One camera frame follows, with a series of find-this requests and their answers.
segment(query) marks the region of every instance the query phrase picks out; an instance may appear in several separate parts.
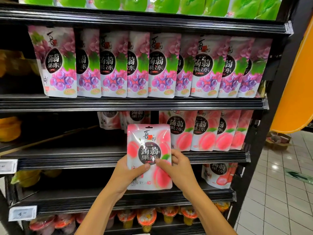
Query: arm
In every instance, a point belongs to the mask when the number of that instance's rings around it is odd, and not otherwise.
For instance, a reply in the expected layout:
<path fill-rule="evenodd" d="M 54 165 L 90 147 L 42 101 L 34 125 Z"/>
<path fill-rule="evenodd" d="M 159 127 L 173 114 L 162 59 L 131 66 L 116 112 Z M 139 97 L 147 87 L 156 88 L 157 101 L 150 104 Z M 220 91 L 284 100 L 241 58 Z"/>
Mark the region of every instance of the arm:
<path fill-rule="evenodd" d="M 156 164 L 172 178 L 175 185 L 182 190 L 197 211 L 201 224 L 209 235 L 236 235 L 221 212 L 200 188 L 189 159 L 178 150 L 172 149 L 173 166 L 156 159 Z"/>
<path fill-rule="evenodd" d="M 149 168 L 150 164 L 144 164 L 136 169 L 129 170 L 127 168 L 127 156 L 125 155 L 120 159 L 109 182 L 92 204 L 75 235 L 103 235 L 115 203 L 122 198 L 132 180 L 145 173 Z"/>

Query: price tag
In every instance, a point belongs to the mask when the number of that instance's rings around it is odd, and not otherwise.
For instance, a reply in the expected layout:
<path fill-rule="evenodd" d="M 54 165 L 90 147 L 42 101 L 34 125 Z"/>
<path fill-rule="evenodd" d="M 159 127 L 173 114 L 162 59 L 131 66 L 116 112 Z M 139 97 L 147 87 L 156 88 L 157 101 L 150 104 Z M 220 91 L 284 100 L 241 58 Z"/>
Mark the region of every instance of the price tag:
<path fill-rule="evenodd" d="M 32 220 L 37 215 L 37 205 L 32 206 L 16 206 L 9 211 L 9 222 Z"/>
<path fill-rule="evenodd" d="M 17 159 L 0 159 L 0 174 L 14 174 L 17 167 Z"/>

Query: yellow oval label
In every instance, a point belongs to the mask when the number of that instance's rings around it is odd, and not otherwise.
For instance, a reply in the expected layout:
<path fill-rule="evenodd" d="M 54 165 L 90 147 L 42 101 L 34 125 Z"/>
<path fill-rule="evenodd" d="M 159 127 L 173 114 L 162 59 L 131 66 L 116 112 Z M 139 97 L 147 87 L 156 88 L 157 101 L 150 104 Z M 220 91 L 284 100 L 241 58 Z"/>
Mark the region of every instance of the yellow oval label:
<path fill-rule="evenodd" d="M 215 95 L 216 93 L 217 93 L 216 90 L 211 90 L 211 91 L 208 92 L 208 95 Z"/>
<path fill-rule="evenodd" d="M 174 90 L 172 89 L 167 89 L 166 91 L 164 91 L 165 95 L 172 95 L 174 93 Z"/>
<path fill-rule="evenodd" d="M 141 90 L 139 90 L 138 91 L 138 95 L 144 95 L 144 94 L 146 94 L 147 93 L 147 90 L 146 89 L 141 89 Z"/>
<path fill-rule="evenodd" d="M 181 91 L 181 93 L 182 93 L 183 95 L 187 94 L 188 92 L 189 92 L 188 89 L 184 89 L 184 90 Z"/>
<path fill-rule="evenodd" d="M 63 91 L 63 93 L 65 94 L 65 95 L 72 95 L 72 94 L 75 94 L 75 90 L 74 89 L 71 89 L 71 88 L 69 88 L 69 89 L 66 89 L 66 90 L 64 90 Z"/>
<path fill-rule="evenodd" d="M 90 91 L 90 93 L 93 94 L 93 95 L 99 94 L 100 92 L 101 92 L 101 91 L 100 91 L 100 89 L 98 89 L 98 88 L 92 89 L 92 90 Z"/>
<path fill-rule="evenodd" d="M 126 92 L 125 89 L 118 89 L 115 93 L 118 95 L 123 95 Z"/>
<path fill-rule="evenodd" d="M 229 96 L 233 96 L 233 95 L 236 95 L 237 94 L 237 91 L 236 90 L 232 90 L 228 95 Z"/>
<path fill-rule="evenodd" d="M 250 95 L 253 95 L 253 94 L 255 94 L 254 90 L 248 90 L 245 95 L 246 96 L 250 96 Z"/>

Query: supermarket shelf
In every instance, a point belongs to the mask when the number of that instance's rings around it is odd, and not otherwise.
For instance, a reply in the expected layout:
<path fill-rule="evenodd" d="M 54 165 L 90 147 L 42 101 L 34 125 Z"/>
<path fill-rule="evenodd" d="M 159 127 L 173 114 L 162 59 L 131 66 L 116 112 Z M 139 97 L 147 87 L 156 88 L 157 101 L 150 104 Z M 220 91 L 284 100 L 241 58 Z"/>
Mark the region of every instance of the supermarket shelf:
<path fill-rule="evenodd" d="M 7 24 L 44 26 L 109 27 L 142 31 L 211 33 L 258 37 L 293 34 L 291 22 L 245 20 L 208 16 L 170 15 L 149 12 L 91 10 L 84 8 L 1 4 L 0 20 Z"/>
<path fill-rule="evenodd" d="M 124 131 L 96 127 L 18 150 L 2 158 L 18 159 L 18 170 L 115 167 L 117 161 L 127 154 L 126 145 L 127 135 Z M 249 152 L 239 150 L 189 151 L 184 154 L 191 164 L 250 162 Z"/>
<path fill-rule="evenodd" d="M 66 178 L 65 182 L 70 186 L 71 180 L 68 177 L 62 177 L 58 182 L 64 180 L 64 178 Z M 209 186 L 203 179 L 199 179 L 198 181 L 202 190 L 212 201 L 236 201 L 236 192 L 234 190 L 217 189 Z M 49 185 L 43 186 L 45 182 L 49 182 Z M 63 189 L 63 187 L 61 189 L 57 185 L 58 182 L 43 180 L 39 182 L 39 185 L 35 185 L 34 188 L 21 188 L 16 185 L 15 190 L 17 191 L 18 201 L 11 207 L 37 205 L 38 215 L 86 212 L 103 189 L 103 187 L 99 186 L 88 189 Z M 167 190 L 127 190 L 124 196 L 115 204 L 113 210 L 173 205 L 191 205 L 183 196 L 182 191 L 175 185 Z"/>
<path fill-rule="evenodd" d="M 2 94 L 0 113 L 105 110 L 264 110 L 267 98 L 52 98 Z"/>
<path fill-rule="evenodd" d="M 183 216 L 177 215 L 173 219 L 173 223 L 166 224 L 163 215 L 157 213 L 157 218 L 150 232 L 154 234 L 188 234 L 188 235 L 205 235 L 205 231 L 199 219 L 194 220 L 192 226 L 187 226 L 183 222 Z M 106 230 L 104 234 L 120 235 L 120 234 L 140 234 L 143 233 L 142 226 L 136 220 L 131 229 L 124 229 L 123 224 L 115 218 L 112 228 Z"/>

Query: tiled floor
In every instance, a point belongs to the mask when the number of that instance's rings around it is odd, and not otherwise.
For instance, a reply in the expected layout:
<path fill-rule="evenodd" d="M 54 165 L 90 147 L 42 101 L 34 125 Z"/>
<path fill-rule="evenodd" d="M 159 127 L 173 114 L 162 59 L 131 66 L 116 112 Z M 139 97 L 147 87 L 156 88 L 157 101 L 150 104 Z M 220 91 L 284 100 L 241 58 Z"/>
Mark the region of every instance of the tiled floor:
<path fill-rule="evenodd" d="M 313 177 L 313 133 L 291 134 L 287 151 L 264 148 L 237 220 L 238 235 L 313 235 L 313 185 L 284 168 Z"/>

